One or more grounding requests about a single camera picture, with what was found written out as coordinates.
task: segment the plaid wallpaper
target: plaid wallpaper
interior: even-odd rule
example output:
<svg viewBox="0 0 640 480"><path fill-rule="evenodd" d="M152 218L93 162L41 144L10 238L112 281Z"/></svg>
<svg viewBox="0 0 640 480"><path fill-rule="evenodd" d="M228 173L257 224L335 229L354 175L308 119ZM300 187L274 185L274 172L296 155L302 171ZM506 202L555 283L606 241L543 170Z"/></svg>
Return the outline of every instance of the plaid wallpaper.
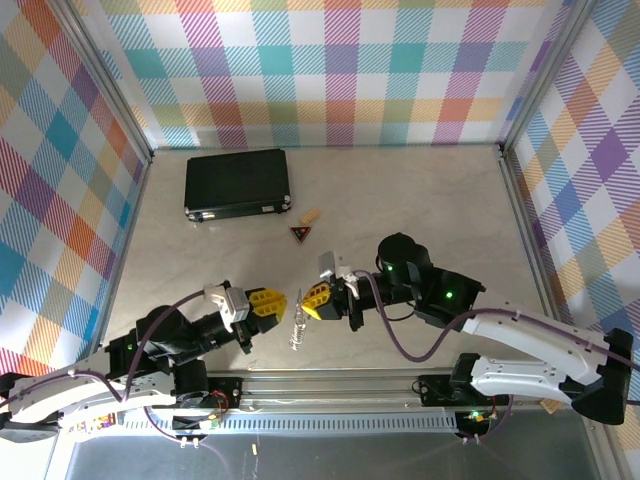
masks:
<svg viewBox="0 0 640 480"><path fill-rule="evenodd" d="M75 0L160 147L504 136L570 0Z"/></svg>
<svg viewBox="0 0 640 480"><path fill-rule="evenodd" d="M45 0L0 0L0 374L86 353L143 163Z"/></svg>
<svg viewBox="0 0 640 480"><path fill-rule="evenodd" d="M563 320L633 332L640 361L640 0L600 0L516 152ZM618 430L640 475L638 413Z"/></svg>

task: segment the small wooden block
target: small wooden block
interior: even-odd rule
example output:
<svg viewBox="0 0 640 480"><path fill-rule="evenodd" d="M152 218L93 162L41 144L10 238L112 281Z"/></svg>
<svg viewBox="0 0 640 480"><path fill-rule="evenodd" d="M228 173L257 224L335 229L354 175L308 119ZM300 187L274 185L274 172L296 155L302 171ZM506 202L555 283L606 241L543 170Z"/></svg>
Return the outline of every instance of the small wooden block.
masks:
<svg viewBox="0 0 640 480"><path fill-rule="evenodd" d="M314 207L311 210L309 210L307 213L305 213L302 217L300 217L300 223L302 223L303 225L309 225L311 224L311 222L317 219L320 216L320 214L321 214L320 209Z"/></svg>
<svg viewBox="0 0 640 480"><path fill-rule="evenodd" d="M548 414L553 415L562 406L562 402L545 398L540 401L540 405L542 405L542 408L544 408Z"/></svg>

